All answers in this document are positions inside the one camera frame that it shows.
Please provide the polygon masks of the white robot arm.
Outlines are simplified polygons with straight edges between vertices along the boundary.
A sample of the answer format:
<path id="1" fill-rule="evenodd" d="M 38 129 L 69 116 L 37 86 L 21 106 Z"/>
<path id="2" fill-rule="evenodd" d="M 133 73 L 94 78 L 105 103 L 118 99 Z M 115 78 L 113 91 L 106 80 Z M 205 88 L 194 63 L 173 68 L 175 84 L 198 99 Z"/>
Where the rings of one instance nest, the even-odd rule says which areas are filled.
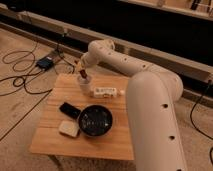
<path id="1" fill-rule="evenodd" d="M 125 97 L 136 170 L 187 171 L 174 110 L 183 93 L 181 78 L 157 64 L 117 52 L 109 39 L 90 42 L 77 70 L 100 62 L 129 77 Z"/>

